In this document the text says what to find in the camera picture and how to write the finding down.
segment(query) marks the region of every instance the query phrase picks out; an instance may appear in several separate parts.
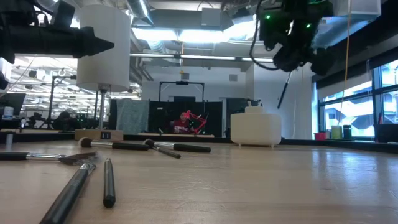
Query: cable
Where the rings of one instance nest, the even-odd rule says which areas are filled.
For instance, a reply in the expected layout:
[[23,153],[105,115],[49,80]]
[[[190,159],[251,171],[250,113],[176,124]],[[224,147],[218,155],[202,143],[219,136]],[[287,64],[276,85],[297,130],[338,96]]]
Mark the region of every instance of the cable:
[[279,68],[270,68],[267,67],[265,65],[261,65],[258,61],[256,61],[256,59],[254,59],[253,57],[253,48],[254,45],[256,44],[257,41],[257,32],[258,32],[258,26],[259,26],[259,21],[260,21],[260,5],[263,2],[263,0],[260,0],[259,3],[257,4],[257,9],[256,9],[256,29],[254,30],[254,36],[253,36],[253,41],[251,42],[251,46],[250,46],[250,52],[249,52],[249,56],[251,58],[251,60],[259,67],[264,68],[266,70],[270,70],[270,71],[276,71],[279,70]]
[[199,5],[198,5],[197,11],[199,11],[200,5],[201,5],[202,3],[204,3],[204,2],[207,3],[207,4],[209,4],[209,6],[211,6],[211,8],[214,9],[213,5],[210,4],[210,2],[208,2],[208,1],[201,1],[201,2],[199,3]]
[[340,122],[341,122],[341,115],[342,115],[342,111],[343,111],[343,102],[344,102],[344,92],[346,90],[346,82],[347,82],[347,74],[348,74],[349,29],[351,27],[351,6],[352,6],[351,2],[352,2],[352,0],[349,0],[348,24],[347,24],[346,67],[345,67],[345,77],[344,77],[344,85],[343,85],[343,96],[341,97],[340,114],[339,114],[337,126],[339,126]]
[[16,84],[19,83],[19,81],[21,80],[21,78],[25,75],[26,71],[30,68],[30,66],[32,65],[33,61],[35,60],[35,57],[32,59],[32,61],[30,62],[30,64],[27,66],[27,68],[25,69],[24,72],[22,72],[22,74],[18,77],[18,79],[14,82],[14,84],[12,84],[9,88],[6,88],[4,90],[4,93],[0,95],[0,98],[2,98],[9,90],[11,90]]

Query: light fixture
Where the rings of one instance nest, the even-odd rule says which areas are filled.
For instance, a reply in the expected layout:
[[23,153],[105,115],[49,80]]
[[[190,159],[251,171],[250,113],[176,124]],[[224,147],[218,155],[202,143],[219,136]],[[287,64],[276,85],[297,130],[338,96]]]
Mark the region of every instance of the light fixture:
[[182,59],[205,59],[205,60],[235,60],[235,57],[209,56],[209,55],[181,55]]
[[[255,58],[256,61],[258,62],[264,62],[264,63],[272,63],[274,60],[272,58]],[[243,62],[252,62],[251,58],[242,58]]]
[[177,40],[174,30],[170,29],[140,29],[132,28],[137,39],[146,41]]
[[190,43],[220,43],[227,39],[222,31],[184,30],[179,40]]
[[[177,58],[177,59],[199,59],[199,60],[227,60],[227,61],[237,61],[237,62],[252,62],[249,57],[228,57],[228,56],[212,56],[212,55],[171,55],[171,54],[144,54],[144,53],[132,53],[132,57],[142,57],[142,58]],[[255,58],[261,63],[272,63],[274,60],[272,58]]]
[[132,53],[131,57],[146,57],[146,58],[174,58],[172,54],[145,54],[145,53]]

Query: white cylinder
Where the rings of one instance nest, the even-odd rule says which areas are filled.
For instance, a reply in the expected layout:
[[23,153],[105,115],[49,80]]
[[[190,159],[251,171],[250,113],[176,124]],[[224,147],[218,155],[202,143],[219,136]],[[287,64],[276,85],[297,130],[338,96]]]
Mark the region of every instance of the white cylinder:
[[10,106],[5,106],[4,107],[4,114],[2,116],[3,120],[12,120],[12,116],[14,115],[14,108]]
[[127,91],[130,69],[130,18],[108,6],[81,9],[80,27],[91,26],[96,37],[114,48],[78,60],[77,86],[86,90]]

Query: paintbrush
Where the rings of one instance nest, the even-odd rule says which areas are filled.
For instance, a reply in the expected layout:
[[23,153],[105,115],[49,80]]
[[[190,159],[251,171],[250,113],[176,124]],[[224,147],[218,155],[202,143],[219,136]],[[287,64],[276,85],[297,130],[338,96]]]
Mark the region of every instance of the paintbrush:
[[40,224],[61,224],[64,223],[73,204],[79,197],[87,177],[95,169],[95,165],[85,162],[69,180],[61,193],[55,199]]
[[114,203],[116,202],[116,194],[114,188],[114,179],[113,179],[113,166],[111,159],[105,160],[105,168],[104,168],[104,206],[106,208],[112,208]]
[[180,154],[175,153],[175,152],[172,152],[172,151],[169,151],[169,150],[167,150],[167,149],[162,149],[162,148],[160,148],[160,147],[158,147],[158,146],[155,146],[155,145],[153,145],[153,144],[151,144],[151,143],[148,143],[147,141],[151,141],[151,140],[150,140],[150,139],[146,139],[146,140],[144,141],[143,144],[150,146],[151,149],[154,149],[154,150],[156,150],[156,151],[158,151],[158,152],[161,152],[161,153],[163,153],[163,154],[165,154],[165,155],[174,157],[174,158],[176,158],[176,159],[181,158],[181,155],[180,155]]
[[30,152],[0,152],[0,161],[60,161],[66,165],[82,165],[84,162],[98,162],[97,152],[87,152],[75,155],[42,154]]
[[93,146],[111,146],[112,149],[125,149],[125,150],[136,150],[136,151],[148,151],[149,149],[149,146],[145,144],[97,141],[97,140],[92,140],[88,137],[81,138],[79,140],[79,146],[84,148],[90,148]]
[[174,149],[176,151],[183,151],[183,152],[211,152],[210,147],[204,146],[192,146],[186,144],[178,144],[178,143],[167,143],[167,142],[155,142],[151,139],[146,139],[144,144],[150,147],[167,147],[170,149]]

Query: table surface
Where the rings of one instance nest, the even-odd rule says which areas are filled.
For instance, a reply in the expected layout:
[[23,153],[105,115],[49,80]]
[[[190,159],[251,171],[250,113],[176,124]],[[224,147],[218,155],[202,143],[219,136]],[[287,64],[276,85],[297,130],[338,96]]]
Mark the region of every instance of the table surface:
[[[112,158],[116,204],[102,205],[102,162],[67,223],[398,223],[398,156],[206,145],[210,154],[181,152],[179,160],[153,150],[92,148]],[[88,151],[75,141],[17,143],[13,150]],[[38,223],[77,169],[59,162],[1,161],[0,222]]]

